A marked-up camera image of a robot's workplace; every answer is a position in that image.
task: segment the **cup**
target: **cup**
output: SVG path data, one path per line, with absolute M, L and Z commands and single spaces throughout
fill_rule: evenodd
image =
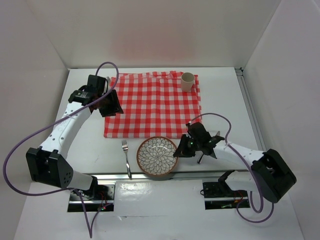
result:
M 183 92 L 190 92 L 192 85 L 195 83 L 195 75 L 190 72 L 185 72 L 181 76 L 181 90 Z

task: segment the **red and white checkered cloth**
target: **red and white checkered cloth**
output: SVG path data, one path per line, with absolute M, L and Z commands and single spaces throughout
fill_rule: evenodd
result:
M 124 114 L 105 118 L 105 138 L 179 139 L 186 123 L 201 114 L 198 76 L 190 92 L 180 88 L 183 72 L 120 73 L 115 86 Z

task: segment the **white wall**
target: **white wall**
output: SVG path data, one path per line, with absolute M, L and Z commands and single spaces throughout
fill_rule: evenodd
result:
M 282 0 L 244 71 L 267 146 L 297 176 L 290 196 L 306 240 L 319 239 L 320 226 L 318 6 Z
M 244 67 L 280 0 L 26 0 L 70 68 Z
M 68 71 L 24 0 L 1 0 L 0 32 L 2 166 L 18 141 L 55 119 Z M 23 191 L 31 182 L 26 151 L 38 147 L 43 138 L 23 144 L 8 164 L 10 180 Z M 1 239 L 14 238 L 25 199 L 0 176 Z

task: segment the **fork handle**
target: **fork handle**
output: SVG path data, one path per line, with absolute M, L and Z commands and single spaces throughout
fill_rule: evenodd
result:
M 128 155 L 125 153 L 125 160 L 126 160 L 126 172 L 128 173 L 129 178 L 132 178 L 131 171 L 130 171 L 130 165 L 128 161 Z

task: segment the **plate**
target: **plate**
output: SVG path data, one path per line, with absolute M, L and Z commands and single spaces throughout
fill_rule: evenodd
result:
M 176 145 L 169 138 L 150 137 L 138 148 L 136 161 L 144 173 L 162 177 L 176 167 L 178 163 L 178 158 L 174 157 L 176 149 Z

